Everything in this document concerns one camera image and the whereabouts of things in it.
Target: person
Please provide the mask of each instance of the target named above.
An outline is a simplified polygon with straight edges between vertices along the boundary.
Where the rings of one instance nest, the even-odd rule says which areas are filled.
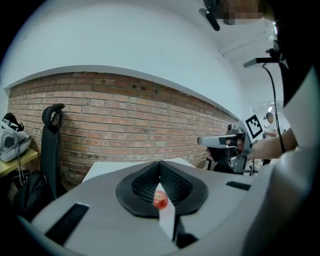
[[[309,24],[316,23],[317,15],[312,13],[317,10],[317,8],[312,7],[315,2],[297,5],[288,0],[217,0],[216,3],[217,17],[223,19],[226,24],[243,24],[243,21],[247,23],[252,20],[254,22],[256,19],[266,19],[274,22],[277,28],[276,39],[281,44],[282,54],[288,68],[287,76],[282,77],[283,107],[285,107],[299,89],[313,63],[315,63],[312,60],[312,57],[315,56],[312,49],[317,47],[314,28],[311,25],[306,26],[302,22],[308,20]],[[308,38],[297,38],[297,31],[303,31],[304,35],[308,35]],[[280,137],[278,133],[275,135],[274,132],[269,139],[258,140],[247,156],[248,160],[279,158],[283,152]],[[285,151],[294,150],[298,146],[291,128],[281,136]],[[240,151],[244,148],[244,142],[241,139],[237,141],[237,148]]]
[[[271,112],[268,112],[265,115],[265,119],[267,119],[267,121],[269,122],[269,125],[266,129],[267,131],[263,134],[264,137],[266,139],[277,137],[279,134],[278,134],[277,124],[276,124],[274,115]],[[282,126],[279,126],[279,129],[280,129],[280,133],[282,134],[284,132]]]

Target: white table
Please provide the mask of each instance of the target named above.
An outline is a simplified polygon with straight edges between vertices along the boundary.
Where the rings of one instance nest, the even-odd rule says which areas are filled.
[[[178,164],[182,164],[185,166],[194,167],[192,164],[188,163],[186,160],[182,159],[181,157],[177,158],[171,158],[171,159],[165,159],[164,161],[172,161]],[[84,177],[82,182],[85,182],[95,176],[102,175],[102,174],[108,174],[114,171],[121,170],[123,168],[127,168],[130,166],[135,166],[147,162],[152,161],[144,161],[144,162],[95,162],[86,176]]]

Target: white wall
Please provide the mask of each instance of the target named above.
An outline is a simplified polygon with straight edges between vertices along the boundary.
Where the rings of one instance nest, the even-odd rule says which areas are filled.
[[[72,71],[148,79],[243,116],[241,84],[213,41],[181,16],[145,2],[48,1],[10,46],[0,67],[0,94],[35,77]]]
[[[278,64],[266,66],[273,78],[276,101],[284,100],[283,82]],[[246,68],[242,71],[244,115],[249,115],[250,105],[257,102],[274,102],[274,91],[270,76],[262,67]]]

